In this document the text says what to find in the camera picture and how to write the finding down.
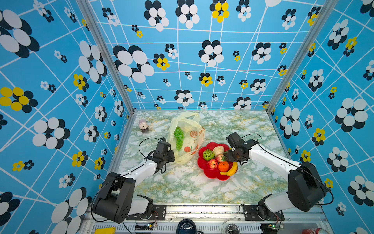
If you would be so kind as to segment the fake red strawberry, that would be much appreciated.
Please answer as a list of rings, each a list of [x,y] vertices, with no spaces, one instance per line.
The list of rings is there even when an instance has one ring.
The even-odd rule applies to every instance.
[[[225,157],[225,155],[220,154],[220,155],[217,155],[217,156],[215,157],[215,160],[216,160],[218,163],[226,162],[226,157]]]

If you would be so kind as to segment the fake orange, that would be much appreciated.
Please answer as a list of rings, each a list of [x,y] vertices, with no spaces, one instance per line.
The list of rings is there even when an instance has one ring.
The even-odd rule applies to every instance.
[[[227,161],[218,163],[218,170],[222,173],[226,173],[230,169],[230,165]]]

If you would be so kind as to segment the fake yellow banana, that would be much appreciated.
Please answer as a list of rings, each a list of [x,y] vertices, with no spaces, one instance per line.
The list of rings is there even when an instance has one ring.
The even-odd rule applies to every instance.
[[[225,176],[232,176],[237,172],[237,170],[238,170],[238,163],[233,162],[230,170],[228,170],[227,172],[221,172],[220,174],[225,175]]]

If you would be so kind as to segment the fake green grapes bunch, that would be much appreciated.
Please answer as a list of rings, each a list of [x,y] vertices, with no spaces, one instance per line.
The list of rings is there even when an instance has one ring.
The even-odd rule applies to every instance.
[[[183,143],[184,143],[184,138],[185,138],[185,133],[181,129],[181,127],[177,126],[175,131],[174,131],[174,138],[176,140],[176,149],[179,151],[182,149]]]

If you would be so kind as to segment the fake red apple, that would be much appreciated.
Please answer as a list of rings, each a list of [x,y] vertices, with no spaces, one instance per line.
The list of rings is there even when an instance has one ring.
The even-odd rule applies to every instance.
[[[218,167],[218,162],[216,161],[216,159],[210,159],[209,161],[206,162],[206,167],[209,170],[215,170]]]

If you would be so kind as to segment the translucent yellowish plastic bag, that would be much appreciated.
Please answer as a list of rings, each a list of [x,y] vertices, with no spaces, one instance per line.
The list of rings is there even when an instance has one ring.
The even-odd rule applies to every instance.
[[[181,150],[176,149],[174,131],[179,126],[185,133]],[[168,141],[174,151],[175,163],[185,164],[193,156],[198,154],[205,141],[205,128],[200,124],[200,115],[197,112],[182,112],[171,120],[168,133]]]

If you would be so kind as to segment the fake green custard apple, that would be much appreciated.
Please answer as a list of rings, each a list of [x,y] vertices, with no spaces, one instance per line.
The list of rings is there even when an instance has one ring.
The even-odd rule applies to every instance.
[[[214,154],[214,152],[213,152],[212,150],[210,150],[210,149],[205,150],[205,151],[203,152],[203,159],[204,159],[205,161],[210,161],[210,160],[212,160],[212,159],[215,159],[215,154]]]

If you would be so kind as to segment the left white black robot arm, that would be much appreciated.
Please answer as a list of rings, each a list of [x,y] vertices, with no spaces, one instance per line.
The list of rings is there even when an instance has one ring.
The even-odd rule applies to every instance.
[[[141,219],[152,216],[153,200],[144,195],[134,196],[137,185],[146,178],[166,172],[167,164],[174,162],[171,144],[164,137],[158,140],[156,149],[151,151],[142,163],[122,173],[109,173],[93,198],[90,213],[99,215],[105,221],[122,223],[135,215]]]

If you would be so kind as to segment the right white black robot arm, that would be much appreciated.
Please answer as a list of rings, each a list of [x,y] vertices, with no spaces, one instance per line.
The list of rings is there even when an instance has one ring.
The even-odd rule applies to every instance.
[[[288,183],[287,191],[270,194],[258,202],[257,213],[262,219],[287,209],[297,208],[307,212],[331,193],[322,182],[315,165],[310,162],[296,162],[271,152],[257,140],[245,141],[234,132],[226,137],[231,149],[227,152],[229,162],[247,163],[255,161],[276,172]]]

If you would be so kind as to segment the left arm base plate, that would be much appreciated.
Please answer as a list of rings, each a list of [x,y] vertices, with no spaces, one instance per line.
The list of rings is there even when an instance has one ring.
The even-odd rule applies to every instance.
[[[152,208],[147,208],[144,213],[128,215],[128,221],[159,221],[165,220],[167,206],[164,204],[154,204]]]

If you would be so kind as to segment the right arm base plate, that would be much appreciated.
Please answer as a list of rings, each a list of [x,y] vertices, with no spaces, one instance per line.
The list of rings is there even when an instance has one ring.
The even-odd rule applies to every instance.
[[[241,204],[239,212],[244,215],[246,221],[284,221],[284,214],[281,211],[272,213],[259,205]]]

